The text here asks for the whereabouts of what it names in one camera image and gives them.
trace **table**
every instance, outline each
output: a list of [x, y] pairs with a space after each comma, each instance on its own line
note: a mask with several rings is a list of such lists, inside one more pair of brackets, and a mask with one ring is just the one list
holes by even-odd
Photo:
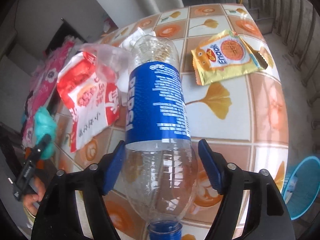
[[[242, 5], [196, 5], [146, 17], [139, 22], [118, 29], [99, 42], [118, 46], [137, 27], [157, 36], [173, 40], [180, 54], [180, 77], [191, 132], [192, 146], [205, 138], [212, 150], [220, 152], [227, 162], [241, 169], [258, 172], [265, 168], [283, 186], [288, 157], [288, 120], [284, 95], [277, 68], [270, 50], [255, 22]], [[191, 49], [199, 42], [225, 29], [236, 31], [253, 49], [269, 55], [266, 70], [208, 86], [197, 86], [192, 67]], [[66, 172], [79, 171], [97, 163], [111, 153], [119, 140], [124, 139], [125, 107], [120, 107], [120, 118], [112, 127], [97, 135], [83, 149], [70, 153], [72, 139], [71, 114], [61, 107], [58, 122], [56, 165]], [[196, 200], [181, 221], [183, 240], [205, 238], [222, 197], [212, 191], [204, 168], [199, 161], [199, 190]], [[85, 235], [90, 236], [81, 194], [77, 192], [78, 211]], [[244, 192], [243, 204], [234, 237], [244, 227], [249, 192]], [[114, 190], [104, 197], [109, 215], [122, 239], [146, 239], [147, 224], [132, 209], [125, 198], [124, 185], [118, 179]]]

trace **red food package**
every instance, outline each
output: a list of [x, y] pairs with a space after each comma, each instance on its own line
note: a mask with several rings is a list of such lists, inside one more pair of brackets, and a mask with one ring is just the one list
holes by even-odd
[[117, 86], [97, 77], [95, 63], [94, 55], [81, 52], [58, 75], [58, 93], [73, 119], [71, 152], [119, 118]]

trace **blue bottle label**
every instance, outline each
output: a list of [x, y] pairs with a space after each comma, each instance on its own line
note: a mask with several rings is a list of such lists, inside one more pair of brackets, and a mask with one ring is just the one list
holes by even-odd
[[153, 61], [134, 69], [129, 79], [125, 143], [187, 139], [186, 117], [179, 72]]

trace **teal trash bin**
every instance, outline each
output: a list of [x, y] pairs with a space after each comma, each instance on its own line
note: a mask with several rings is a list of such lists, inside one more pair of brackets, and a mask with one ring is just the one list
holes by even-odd
[[286, 203], [291, 220], [301, 217], [312, 205], [320, 189], [320, 160], [305, 158], [294, 167], [288, 167], [284, 178], [282, 197], [291, 195]]

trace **blue gripper pad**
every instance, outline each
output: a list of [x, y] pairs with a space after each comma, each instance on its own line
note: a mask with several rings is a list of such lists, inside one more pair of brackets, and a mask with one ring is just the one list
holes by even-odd
[[120, 141], [118, 146], [113, 152], [113, 159], [111, 160], [107, 170], [104, 173], [103, 193], [106, 195], [113, 189], [116, 184], [116, 180], [121, 171], [125, 158], [125, 144], [124, 141]]
[[226, 160], [220, 153], [213, 152], [207, 141], [202, 139], [198, 143], [198, 153], [203, 167], [208, 175], [211, 187], [220, 195], [224, 194], [224, 165]]

